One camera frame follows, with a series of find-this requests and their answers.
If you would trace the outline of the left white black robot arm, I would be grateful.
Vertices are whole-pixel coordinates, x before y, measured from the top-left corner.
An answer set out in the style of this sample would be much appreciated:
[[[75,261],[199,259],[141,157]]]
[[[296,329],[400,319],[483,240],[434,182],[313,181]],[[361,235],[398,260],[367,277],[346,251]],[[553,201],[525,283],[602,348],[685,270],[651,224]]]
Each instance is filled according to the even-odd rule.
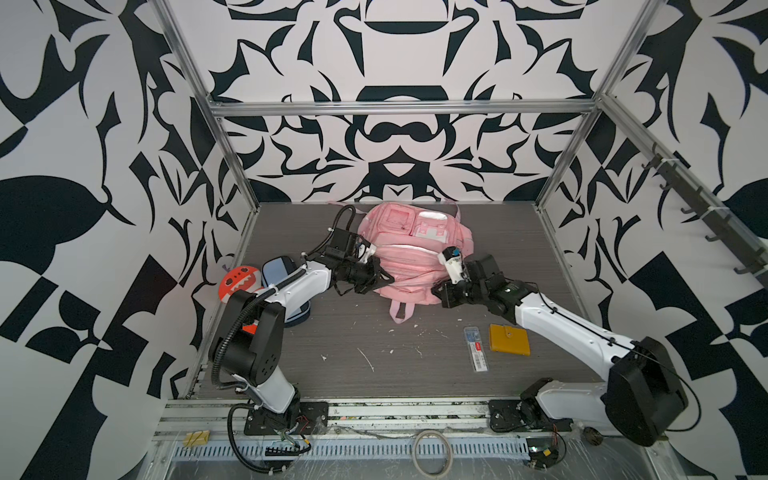
[[[209,349],[208,378],[216,389],[234,389],[278,415],[299,401],[279,367],[287,315],[330,289],[343,295],[340,284],[367,294],[394,281],[375,246],[352,231],[356,215],[355,207],[342,207],[326,238],[279,282],[230,295]]]

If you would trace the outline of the pink student backpack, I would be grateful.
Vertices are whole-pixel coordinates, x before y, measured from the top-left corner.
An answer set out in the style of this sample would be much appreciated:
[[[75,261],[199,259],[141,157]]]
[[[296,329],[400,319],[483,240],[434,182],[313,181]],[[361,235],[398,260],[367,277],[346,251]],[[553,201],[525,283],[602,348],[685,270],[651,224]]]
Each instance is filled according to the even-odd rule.
[[[444,251],[451,258],[474,252],[473,234],[461,223],[460,212],[385,202],[364,216],[357,233],[375,247],[381,268],[393,277],[375,291],[390,301],[389,315],[397,324],[409,320],[418,306],[441,303],[432,289],[451,278]]]

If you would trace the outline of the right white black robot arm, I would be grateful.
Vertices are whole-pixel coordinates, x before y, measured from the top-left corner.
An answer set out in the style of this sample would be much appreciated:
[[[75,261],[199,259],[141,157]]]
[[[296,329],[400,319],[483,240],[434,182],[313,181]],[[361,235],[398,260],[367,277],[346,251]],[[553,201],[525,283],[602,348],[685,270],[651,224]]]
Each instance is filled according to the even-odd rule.
[[[432,288],[443,307],[482,305],[548,339],[598,376],[593,383],[540,379],[521,396],[525,420],[581,421],[650,447],[673,432],[697,398],[659,341],[633,340],[593,324],[549,299],[536,283],[507,278],[490,255],[466,261],[458,248],[448,247],[437,259],[448,274]]]

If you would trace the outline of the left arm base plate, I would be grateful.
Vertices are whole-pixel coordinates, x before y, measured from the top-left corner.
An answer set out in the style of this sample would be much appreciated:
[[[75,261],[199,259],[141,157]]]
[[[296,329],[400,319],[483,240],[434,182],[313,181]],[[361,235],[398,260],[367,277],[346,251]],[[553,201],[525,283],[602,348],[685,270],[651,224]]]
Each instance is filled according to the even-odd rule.
[[[310,435],[327,426],[328,402],[294,401],[283,413],[266,407],[251,407],[247,413],[244,434],[266,436],[286,431],[290,435]]]

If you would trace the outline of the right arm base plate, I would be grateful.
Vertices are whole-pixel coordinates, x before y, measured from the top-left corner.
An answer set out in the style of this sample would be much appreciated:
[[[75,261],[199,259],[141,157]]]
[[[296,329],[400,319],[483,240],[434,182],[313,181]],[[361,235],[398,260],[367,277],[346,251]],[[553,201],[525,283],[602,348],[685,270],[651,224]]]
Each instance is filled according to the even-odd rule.
[[[534,400],[502,400],[488,402],[489,428],[496,433],[522,431],[571,431],[570,419],[548,417]]]

